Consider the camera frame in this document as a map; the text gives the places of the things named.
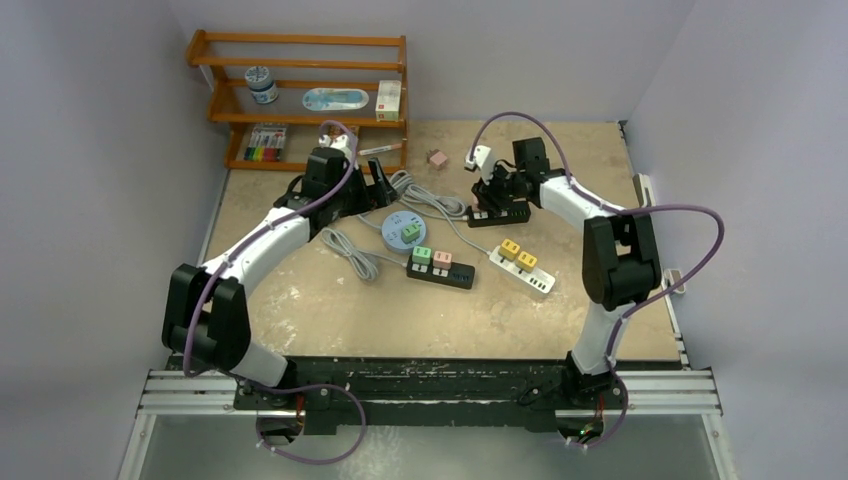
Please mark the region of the round blue power socket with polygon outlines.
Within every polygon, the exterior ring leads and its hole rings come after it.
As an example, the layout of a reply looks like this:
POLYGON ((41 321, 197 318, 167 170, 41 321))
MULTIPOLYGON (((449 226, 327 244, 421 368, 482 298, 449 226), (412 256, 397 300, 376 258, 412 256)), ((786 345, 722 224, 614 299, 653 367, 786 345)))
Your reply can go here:
POLYGON ((419 214, 400 210, 384 219, 381 236, 389 251, 409 256, 415 247, 422 246, 425 242, 427 226, 419 214))

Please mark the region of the black power strip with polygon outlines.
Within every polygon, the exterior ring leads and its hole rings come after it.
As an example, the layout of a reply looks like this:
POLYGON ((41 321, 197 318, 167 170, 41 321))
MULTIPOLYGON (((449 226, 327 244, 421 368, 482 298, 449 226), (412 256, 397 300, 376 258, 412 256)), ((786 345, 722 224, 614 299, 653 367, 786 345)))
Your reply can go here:
POLYGON ((525 201, 514 202, 502 210, 480 210, 469 206, 465 211, 469 228, 484 228, 527 223, 531 217, 529 204, 525 201))
POLYGON ((472 265, 452 263, 448 269, 437 268, 432 264, 423 265, 410 261, 406 266, 408 278, 439 284, 447 287, 471 290, 476 269, 472 265))

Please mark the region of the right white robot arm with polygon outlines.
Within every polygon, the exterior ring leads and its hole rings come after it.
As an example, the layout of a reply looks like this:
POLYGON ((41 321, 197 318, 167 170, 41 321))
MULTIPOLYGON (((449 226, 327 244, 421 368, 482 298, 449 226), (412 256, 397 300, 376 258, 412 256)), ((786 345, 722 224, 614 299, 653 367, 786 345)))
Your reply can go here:
POLYGON ((581 279, 590 304, 566 356, 561 392, 569 404, 584 407, 614 382, 629 310, 661 283, 653 223, 585 189, 566 168, 553 168, 541 138, 517 140, 512 148, 511 168, 486 146, 473 146, 464 167, 480 175, 472 193, 483 211, 533 204, 581 233, 581 279))

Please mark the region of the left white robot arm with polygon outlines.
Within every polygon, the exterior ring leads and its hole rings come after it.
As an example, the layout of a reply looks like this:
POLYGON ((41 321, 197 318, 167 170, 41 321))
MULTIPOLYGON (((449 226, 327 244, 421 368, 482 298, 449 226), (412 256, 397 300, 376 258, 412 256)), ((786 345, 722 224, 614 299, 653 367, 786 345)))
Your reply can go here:
POLYGON ((253 381, 272 408, 297 399, 288 360, 255 339, 248 299, 290 254, 335 221, 387 207, 398 199, 380 160, 367 166, 334 147, 316 147, 261 222, 224 253, 200 266, 180 265, 170 278, 162 342, 181 354, 193 377, 207 369, 253 381))

